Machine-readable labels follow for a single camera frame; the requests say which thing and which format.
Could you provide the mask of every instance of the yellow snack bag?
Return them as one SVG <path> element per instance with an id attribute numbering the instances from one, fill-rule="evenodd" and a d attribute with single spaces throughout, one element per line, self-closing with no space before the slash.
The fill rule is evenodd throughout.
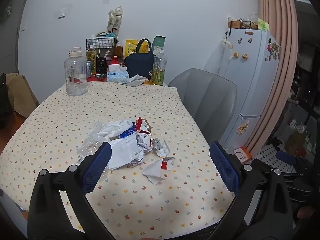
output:
<path id="1" fill-rule="evenodd" d="M 126 40 L 124 47 L 124 58 L 128 57 L 130 54 L 135 53 L 139 41 L 138 40 Z M 148 53 L 149 45 L 147 41 L 144 41 L 139 49 L 140 53 Z"/>

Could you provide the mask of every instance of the grey chair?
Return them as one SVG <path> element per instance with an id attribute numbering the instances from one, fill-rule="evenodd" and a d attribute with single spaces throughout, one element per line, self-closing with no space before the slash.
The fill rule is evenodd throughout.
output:
<path id="1" fill-rule="evenodd" d="M 175 77 L 180 99 L 209 143 L 219 141 L 236 104 L 237 86 L 204 70 L 191 68 Z"/>

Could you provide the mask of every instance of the wire rack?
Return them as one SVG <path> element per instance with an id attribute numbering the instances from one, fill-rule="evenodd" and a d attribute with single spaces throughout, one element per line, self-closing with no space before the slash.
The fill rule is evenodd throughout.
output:
<path id="1" fill-rule="evenodd" d="M 90 49 L 90 45 L 93 45 L 94 49 L 115 48 L 117 45 L 117 39 L 115 37 L 87 39 L 86 49 Z"/>

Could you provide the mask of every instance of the paper sheet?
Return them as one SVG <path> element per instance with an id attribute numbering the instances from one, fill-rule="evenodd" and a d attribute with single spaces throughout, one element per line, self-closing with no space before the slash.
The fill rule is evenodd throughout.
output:
<path id="1" fill-rule="evenodd" d="M 143 84 L 147 80 L 148 79 L 146 77 L 135 75 L 134 77 L 129 78 L 128 83 L 121 83 L 121 85 L 126 85 L 126 86 L 130 86 L 130 87 L 137 87 L 137 86 Z"/>
<path id="2" fill-rule="evenodd" d="M 147 178 L 151 181 L 153 185 L 158 184 L 160 181 L 164 180 L 161 177 L 161 169 L 171 170 L 174 164 L 175 157 L 165 157 L 160 159 L 150 165 L 148 165 L 144 171 L 143 175 L 147 176 Z"/>
<path id="3" fill-rule="evenodd" d="M 162 166 L 162 159 L 148 165 L 142 174 L 147 176 L 147 178 L 151 181 L 153 185 L 156 185 L 160 181 L 164 180 L 161 177 L 161 166 Z"/>
<path id="4" fill-rule="evenodd" d="M 144 152 L 143 149 L 138 147 L 136 133 L 126 138 L 113 140 L 110 145 L 112 156 L 107 166 L 110 171 L 131 163 L 137 157 L 143 155 Z"/>

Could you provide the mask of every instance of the plastic bottle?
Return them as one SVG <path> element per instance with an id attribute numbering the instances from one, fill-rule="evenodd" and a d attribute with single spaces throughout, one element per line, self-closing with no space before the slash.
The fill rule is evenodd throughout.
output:
<path id="1" fill-rule="evenodd" d="M 160 50 L 159 55 L 154 57 L 152 76 L 150 80 L 153 84 L 162 86 L 163 79 L 164 79 L 165 66 L 167 65 L 167 60 L 168 59 L 164 56 L 163 49 Z"/>
<path id="2" fill-rule="evenodd" d="M 111 62 L 109 63 L 109 65 L 115 65 L 115 64 L 119 64 L 118 62 L 118 57 L 114 56 L 111 60 Z"/>
<path id="3" fill-rule="evenodd" d="M 87 50 L 87 60 L 91 61 L 91 74 L 94 75 L 97 72 L 97 51 L 93 48 L 93 45 L 90 45 L 90 49 Z"/>
<path id="4" fill-rule="evenodd" d="M 64 62 L 66 91 L 69 96 L 80 96 L 88 91 L 87 59 L 82 56 L 81 47 L 73 47 Z"/>

